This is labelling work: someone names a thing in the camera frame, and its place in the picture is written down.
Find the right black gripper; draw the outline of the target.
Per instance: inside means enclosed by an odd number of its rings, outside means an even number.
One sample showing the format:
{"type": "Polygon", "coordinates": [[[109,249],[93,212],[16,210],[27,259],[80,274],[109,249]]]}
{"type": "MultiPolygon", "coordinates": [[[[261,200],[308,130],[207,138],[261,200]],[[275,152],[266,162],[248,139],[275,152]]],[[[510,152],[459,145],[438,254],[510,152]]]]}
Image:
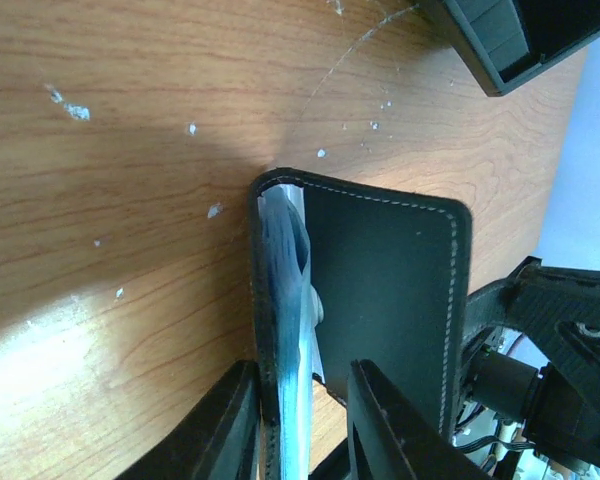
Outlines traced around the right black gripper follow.
{"type": "Polygon", "coordinates": [[[523,424],[534,450],[600,468],[600,271],[526,258],[467,300],[460,397],[523,424]]]}

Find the blue credit card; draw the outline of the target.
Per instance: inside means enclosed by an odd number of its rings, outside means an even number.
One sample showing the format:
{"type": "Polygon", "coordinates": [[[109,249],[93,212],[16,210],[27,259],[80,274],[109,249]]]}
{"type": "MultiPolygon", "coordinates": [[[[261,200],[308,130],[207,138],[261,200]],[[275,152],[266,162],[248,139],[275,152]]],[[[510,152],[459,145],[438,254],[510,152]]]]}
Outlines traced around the blue credit card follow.
{"type": "Polygon", "coordinates": [[[313,376],[324,376],[315,327],[324,309],[311,284],[311,244],[304,191],[275,185],[258,198],[270,298],[277,323],[274,347],[280,414],[280,473],[309,477],[313,376]]]}

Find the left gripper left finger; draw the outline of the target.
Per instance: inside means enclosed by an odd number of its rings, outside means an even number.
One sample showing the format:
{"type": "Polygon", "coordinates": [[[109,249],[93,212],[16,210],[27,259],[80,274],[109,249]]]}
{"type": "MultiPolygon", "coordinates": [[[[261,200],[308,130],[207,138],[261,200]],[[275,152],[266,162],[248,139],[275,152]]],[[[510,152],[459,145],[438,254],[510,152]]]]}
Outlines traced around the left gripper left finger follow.
{"type": "Polygon", "coordinates": [[[254,479],[260,401],[257,365],[233,364],[184,419],[120,479],[254,479]]]}

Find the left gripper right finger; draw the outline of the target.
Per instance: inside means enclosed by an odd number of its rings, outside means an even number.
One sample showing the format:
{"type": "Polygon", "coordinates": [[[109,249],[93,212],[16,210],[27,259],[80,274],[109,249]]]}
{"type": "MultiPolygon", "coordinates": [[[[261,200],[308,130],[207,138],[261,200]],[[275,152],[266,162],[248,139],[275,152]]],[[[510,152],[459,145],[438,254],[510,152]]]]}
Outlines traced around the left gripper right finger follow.
{"type": "Polygon", "coordinates": [[[353,479],[489,477],[431,428],[372,361],[354,361],[347,386],[353,479]]]}

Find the black leather card holder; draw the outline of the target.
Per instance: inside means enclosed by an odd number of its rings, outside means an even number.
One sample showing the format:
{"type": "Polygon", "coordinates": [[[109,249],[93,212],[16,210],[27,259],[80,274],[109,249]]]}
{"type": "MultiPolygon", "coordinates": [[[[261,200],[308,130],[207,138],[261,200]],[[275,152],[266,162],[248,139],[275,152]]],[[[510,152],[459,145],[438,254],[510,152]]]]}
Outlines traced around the black leather card holder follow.
{"type": "MultiPolygon", "coordinates": [[[[471,215],[461,202],[386,190],[290,168],[266,172],[247,197],[254,333],[264,427],[263,473],[280,473],[277,323],[270,298],[258,198],[275,185],[304,191],[311,284],[324,309],[315,327],[324,376],[347,412],[354,361],[370,360],[451,443],[459,405],[468,296],[471,215]]],[[[347,437],[319,476],[351,477],[347,437]]]]}

